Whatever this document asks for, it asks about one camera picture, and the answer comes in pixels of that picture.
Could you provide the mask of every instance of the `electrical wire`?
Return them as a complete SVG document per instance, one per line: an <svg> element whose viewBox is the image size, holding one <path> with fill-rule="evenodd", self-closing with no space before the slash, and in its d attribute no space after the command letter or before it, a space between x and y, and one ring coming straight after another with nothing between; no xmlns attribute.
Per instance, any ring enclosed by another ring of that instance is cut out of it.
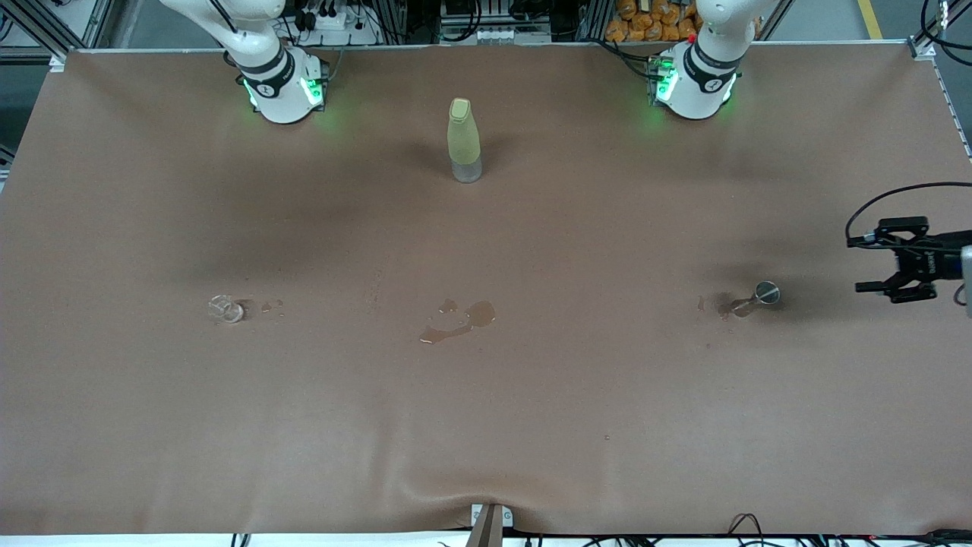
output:
<svg viewBox="0 0 972 547"><path fill-rule="evenodd" d="M751 545L763 545L765 547L784 547L779 543L774 543L772 541L766 541L765 539L754 539L752 541L743 542L740 540L739 547L750 547Z"/></svg>
<svg viewBox="0 0 972 547"><path fill-rule="evenodd" d="M739 515L733 517L733 524L729 526L729 531L726 533L731 535L746 519L749 519L749 521L752 522L752 524L756 527L756 533L762 537L763 528L759 526L759 519L757 519L752 513L740 513Z"/></svg>
<svg viewBox="0 0 972 547"><path fill-rule="evenodd" d="M938 45L941 48L942 53L944 53L951 60L957 62L958 64L964 65L964 66L972 66L972 60L962 58L962 57L956 55L955 53L953 53L951 51L952 49L955 49L955 50L964 50L964 51L972 51L972 45L969 45L969 44L958 44L956 42L950 42L948 40L945 40L944 38L939 38L938 36L935 36L933 34L933 32L935 30L935 28L934 28L934 21L932 21L930 23L932 26L928 26L929 23L926 22L928 20L928 3L929 2L930 2L930 0L924 0L921 3L921 32L920 32L920 36L927 37L928 40L930 40L933 44ZM955 21L962 14L964 14L965 13L965 10L968 10L970 5L972 5L972 4L966 4L957 14L955 14L954 16L952 16L952 21Z"/></svg>
<svg viewBox="0 0 972 547"><path fill-rule="evenodd" d="M932 42L938 44L939 46L944 46L946 48L954 48L956 50L972 51L972 45L949 42L948 40L944 40L932 34L932 31L935 30L934 26L928 26L926 23L926 21L928 20L929 2L930 0L924 0L923 2L921 2L921 35L927 37L928 40L931 40ZM961 15L964 12L965 10L963 9L961 12L958 13L958 15ZM958 17L958 15L953 17L952 20L955 20Z"/></svg>
<svg viewBox="0 0 972 547"><path fill-rule="evenodd" d="M347 46L341 46L341 51L337 54L337 61L334 62L334 69L331 70L330 73L328 73L328 79L327 79L328 83L333 82L334 78L337 78L337 69L341 67L341 59L344 58L344 50L346 49Z"/></svg>
<svg viewBox="0 0 972 547"><path fill-rule="evenodd" d="M4 25L7 23L9 23L9 25L7 25L7 29L4 30ZM14 30L14 22L11 19L8 19L6 14L0 14L0 42L6 40L7 37L10 36L12 30Z"/></svg>
<svg viewBox="0 0 972 547"><path fill-rule="evenodd" d="M466 30L462 34L460 34L458 38L446 38L445 36L439 36L438 37L439 41L462 42L467 38L470 38L473 34L476 33L477 30L479 30L479 24L483 20L482 4L479 3L479 0L469 0L469 1L472 3L473 6L472 9L469 11L469 25L466 27Z"/></svg>
<svg viewBox="0 0 972 547"><path fill-rule="evenodd" d="M233 31L233 34L239 32L239 30L236 28L236 25L233 24L233 19L229 18L229 14L226 12L226 8L223 7L223 3L221 3L220 0L209 0L209 3L214 8L216 8L217 12L220 13L220 17L222 17L223 20L226 21L226 26L229 27L229 30Z"/></svg>
<svg viewBox="0 0 972 547"><path fill-rule="evenodd" d="M381 28L383 31L385 31L389 35L394 36L395 37L395 41L398 44L401 44L401 40L399 38L408 38L408 34L403 34L401 32L396 32L396 31L388 28L387 26L385 26L385 24L381 21L381 18L376 18L375 16L373 16L371 14L371 11L365 9L364 10L364 13L367 15L367 17L369 19L371 19L372 21L374 21L374 23L377 24L379 28ZM361 12L358 13L358 18L361 18Z"/></svg>
<svg viewBox="0 0 972 547"><path fill-rule="evenodd" d="M283 21L284 25L287 27L287 38L290 39L292 45L296 45L294 33L291 31L291 23L284 16L280 16L280 20Z"/></svg>
<svg viewBox="0 0 972 547"><path fill-rule="evenodd" d="M952 295L952 302L955 302L956 305L962 306L963 308L965 308L966 306L969 305L969 303L968 303L968 300L969 300L968 299L968 295L965 296L965 302L962 302L961 300L958 299L958 295L961 294L962 291L964 291L964 290L965 290L965 283L962 283L955 290L955 294Z"/></svg>
<svg viewBox="0 0 972 547"><path fill-rule="evenodd" d="M662 77L661 76L658 76L657 74L648 74L646 72L642 72L641 70L638 69L637 66L635 66L634 64L632 64L633 62L648 63L648 57L647 56L633 55L633 54L628 54L628 53L622 52L621 51L621 48L618 47L617 43L614 43L614 46L612 47L611 46L611 43L606 42L604 40L600 40L598 38L585 38L582 41L583 42L592 42L592 43L597 44L597 45L601 46L602 48L608 50L609 52L611 52L612 55L615 55L618 58L620 58L624 62L624 65L628 67L628 70L631 70L632 72L634 72L638 76L641 76L642 78L645 78L646 80L656 80L657 81L657 80L661 80L662 79Z"/></svg>
<svg viewBox="0 0 972 547"><path fill-rule="evenodd" d="M229 540L229 547L236 547L236 536L241 536L239 547L247 547L250 545L250 534L249 533L235 533L233 537Z"/></svg>
<svg viewBox="0 0 972 547"><path fill-rule="evenodd" d="M911 186L902 186L900 188L895 188L894 190L888 190L879 196L871 198L866 203L861 205L853 215L848 219L848 223L844 226L844 239L847 240L848 245L851 247L856 247L859 249L903 249L912 251L940 251L940 247L926 247L922 245L869 245L867 243L851 243L851 226L853 222L857 220L857 217L861 215L868 207L883 200L889 196L894 196L895 194L901 194L903 192L911 192L912 190L920 190L922 188L941 188L941 187L956 187L956 188L972 188L972 182L925 182L921 184L913 184Z"/></svg>

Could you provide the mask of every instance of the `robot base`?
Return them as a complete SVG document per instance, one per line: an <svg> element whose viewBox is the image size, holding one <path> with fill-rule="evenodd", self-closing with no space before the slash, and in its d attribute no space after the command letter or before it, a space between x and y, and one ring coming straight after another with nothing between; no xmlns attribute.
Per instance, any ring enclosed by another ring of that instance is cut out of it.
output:
<svg viewBox="0 0 972 547"><path fill-rule="evenodd" d="M323 111L328 94L330 66L300 48L287 51L294 56L296 67L294 76L277 96L264 97L244 81L254 112L260 112L274 124L292 124L313 111Z"/></svg>
<svg viewBox="0 0 972 547"><path fill-rule="evenodd" d="M654 104L664 104L682 118L704 120L715 114L729 100L736 76L724 86L720 83L720 89L716 92L702 91L686 74L684 59L690 47L688 42L679 42L659 54L659 60L649 67L649 73L661 78L648 82L648 94Z"/></svg>

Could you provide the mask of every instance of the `yellow floor line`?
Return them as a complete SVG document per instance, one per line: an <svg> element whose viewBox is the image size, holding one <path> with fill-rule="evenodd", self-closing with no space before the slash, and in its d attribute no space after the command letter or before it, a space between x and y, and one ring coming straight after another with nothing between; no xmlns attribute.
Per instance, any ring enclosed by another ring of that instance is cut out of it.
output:
<svg viewBox="0 0 972 547"><path fill-rule="evenodd" d="M874 15L874 7L871 6L871 0L857 0L857 6L860 7L860 14L864 17L864 26L867 27L867 35L871 37L871 40L881 40L884 38L881 34L881 27L878 26L878 18Z"/></svg>

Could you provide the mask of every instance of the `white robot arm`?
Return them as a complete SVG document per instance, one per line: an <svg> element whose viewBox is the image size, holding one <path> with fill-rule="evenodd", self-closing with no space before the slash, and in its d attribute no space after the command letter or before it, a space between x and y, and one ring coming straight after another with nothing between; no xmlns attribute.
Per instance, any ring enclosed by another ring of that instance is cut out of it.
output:
<svg viewBox="0 0 972 547"><path fill-rule="evenodd" d="M661 54L672 62L654 85L655 99L684 118L702 120L715 114L729 100L736 71L755 37L753 20L772 2L697 0L705 24L694 43L680 42Z"/></svg>
<svg viewBox="0 0 972 547"><path fill-rule="evenodd" d="M271 21L283 0L161 0L226 48L243 73L250 101L270 122L290 124L324 106L327 66L296 47L284 47Z"/></svg>

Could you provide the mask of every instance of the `plastic bottle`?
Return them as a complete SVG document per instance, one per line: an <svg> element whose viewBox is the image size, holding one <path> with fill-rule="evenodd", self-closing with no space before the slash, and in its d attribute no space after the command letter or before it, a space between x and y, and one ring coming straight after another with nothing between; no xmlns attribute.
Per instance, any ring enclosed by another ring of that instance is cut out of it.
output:
<svg viewBox="0 0 972 547"><path fill-rule="evenodd" d="M455 98L449 107L449 159L456 180L470 183L483 174L482 155L479 149L479 129L472 117L472 105L468 99Z"/></svg>

